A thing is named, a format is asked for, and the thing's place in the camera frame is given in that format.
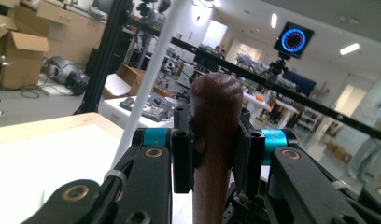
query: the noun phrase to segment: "wooden handle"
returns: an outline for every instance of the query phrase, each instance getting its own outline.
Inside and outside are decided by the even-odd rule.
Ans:
[[[209,74],[190,90],[194,133],[193,223],[222,223],[243,93],[226,74]]]

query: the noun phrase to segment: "ceiling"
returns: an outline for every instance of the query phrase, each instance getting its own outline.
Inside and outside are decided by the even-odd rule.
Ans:
[[[217,12],[229,27],[272,47],[292,21],[316,32],[303,58],[371,81],[381,75],[381,0],[220,0]],[[270,26],[273,13],[275,29]],[[353,43],[360,49],[339,54]]]

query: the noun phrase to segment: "cardboard box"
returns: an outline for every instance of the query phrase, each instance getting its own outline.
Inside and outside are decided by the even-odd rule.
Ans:
[[[0,5],[4,7],[15,7],[18,6],[20,0],[0,0]]]
[[[43,52],[49,51],[48,31],[48,21],[28,8],[15,7],[14,18],[0,15],[0,57],[13,63],[4,70],[2,87],[36,88]]]
[[[327,145],[327,149],[333,152],[333,155],[344,162],[349,162],[352,158],[344,148],[337,146],[333,141],[330,141]]]
[[[137,68],[129,67],[126,64],[122,64],[117,71],[117,75],[131,86],[130,91],[124,95],[114,95],[107,88],[103,89],[104,99],[116,99],[125,96],[136,96],[144,79],[145,71]]]

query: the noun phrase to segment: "metal frame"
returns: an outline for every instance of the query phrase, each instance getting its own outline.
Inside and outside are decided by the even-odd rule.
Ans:
[[[110,16],[108,17],[106,29],[104,31],[100,48],[96,57],[96,61],[99,62],[98,64],[101,66],[96,66],[96,64],[94,65],[94,68],[92,69],[92,77],[89,82],[88,88],[85,92],[83,102],[80,108],[76,111],[76,114],[98,111],[98,103],[103,92],[104,85],[106,83],[107,71],[110,63],[113,60],[114,52],[119,43],[120,33],[122,32],[122,27],[124,24],[136,26],[144,32],[147,32],[151,35],[159,36],[160,32],[158,30],[150,28],[139,21],[130,20],[129,15],[131,8],[133,8],[131,0],[115,0],[114,5],[109,14]],[[272,91],[276,91],[293,99],[297,103],[307,105],[308,107],[315,109],[321,114],[336,119],[344,123],[345,125],[348,125],[363,133],[369,134],[371,137],[381,140],[381,132],[377,129],[360,123],[344,114],[338,113],[328,108],[327,106],[321,105],[308,98],[305,98],[297,92],[290,91],[280,85],[272,83],[271,81],[265,78],[259,77],[233,63],[229,63],[222,60],[221,58],[215,57],[209,54],[208,52],[194,47],[193,45],[190,45],[182,40],[172,38],[171,43],[198,56],[204,57],[212,63],[221,65],[222,67],[225,67],[228,70],[236,73],[240,77],[250,79]]]

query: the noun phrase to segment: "white table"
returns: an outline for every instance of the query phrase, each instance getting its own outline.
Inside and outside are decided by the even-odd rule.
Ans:
[[[265,101],[257,100],[254,95],[243,92],[243,96],[245,99],[249,100],[252,104],[258,107],[261,107],[269,112],[272,111],[272,108],[270,108],[270,106]]]
[[[286,103],[284,103],[278,99],[275,101],[275,103],[280,105],[280,106],[283,106],[286,109],[286,113],[281,118],[281,120],[278,122],[278,128],[282,129],[282,128],[286,127],[286,125],[289,121],[289,117],[294,113],[299,114],[299,111],[295,107],[293,107],[292,105],[288,105],[288,104],[286,104]]]
[[[0,128],[0,223],[24,221],[72,180],[101,184],[122,134],[96,113]],[[262,166],[261,179],[268,175]],[[173,194],[172,215],[175,224],[192,223],[191,192]]]
[[[119,106],[120,102],[124,101],[125,98],[118,98],[112,100],[105,100],[98,108],[98,112],[103,115],[106,119],[111,120],[116,123],[121,128],[125,128],[126,122],[130,117],[131,111],[125,110]],[[151,119],[141,117],[138,121],[138,128],[173,128],[173,119],[156,122]]]

